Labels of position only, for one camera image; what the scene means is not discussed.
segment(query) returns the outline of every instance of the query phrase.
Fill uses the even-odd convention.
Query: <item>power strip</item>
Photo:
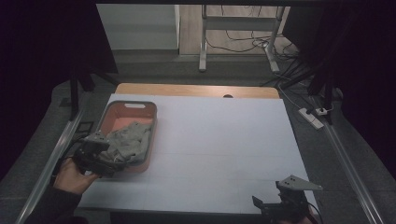
[[[314,115],[312,114],[307,114],[306,113],[306,108],[301,108],[299,109],[300,114],[310,123],[312,124],[312,126],[314,126],[314,128],[316,128],[317,130],[323,128],[323,124],[322,122],[320,122],[320,120],[318,120]]]

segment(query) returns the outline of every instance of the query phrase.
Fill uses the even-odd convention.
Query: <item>sleeve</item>
[[[70,223],[80,200],[81,195],[48,186],[24,223]]]

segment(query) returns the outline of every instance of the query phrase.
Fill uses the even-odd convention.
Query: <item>white tabletop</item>
[[[96,180],[79,207],[259,214],[251,196],[279,203],[275,181],[308,180],[280,99],[113,94],[158,107],[150,166]],[[307,200],[316,205],[312,191]]]

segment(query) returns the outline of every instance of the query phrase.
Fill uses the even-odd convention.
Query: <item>wooden floor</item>
[[[274,17],[276,14],[276,7],[253,7],[253,6],[223,6],[225,16],[235,17]],[[279,34],[282,33],[285,20],[289,13],[289,7],[286,7],[283,15],[283,20],[279,29]],[[207,15],[221,16],[221,6],[207,6]],[[228,31],[231,38],[249,38],[250,31]],[[269,36],[270,32],[254,32],[254,36]],[[200,53],[202,35],[202,7],[201,5],[180,5],[180,43],[179,53],[184,55],[193,55]],[[252,40],[231,40],[225,31],[207,31],[207,41],[216,47],[226,49],[233,49],[241,51],[251,49],[253,47]],[[281,51],[289,44],[289,40],[285,37],[278,37],[276,39],[276,49]],[[207,45],[207,54],[264,54],[262,48],[255,48],[250,51],[238,53],[225,49],[214,49]]]

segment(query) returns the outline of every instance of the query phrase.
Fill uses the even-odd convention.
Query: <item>crumpled fabric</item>
[[[132,162],[145,159],[149,148],[151,124],[132,122],[107,135],[110,147],[101,153],[105,161]]]

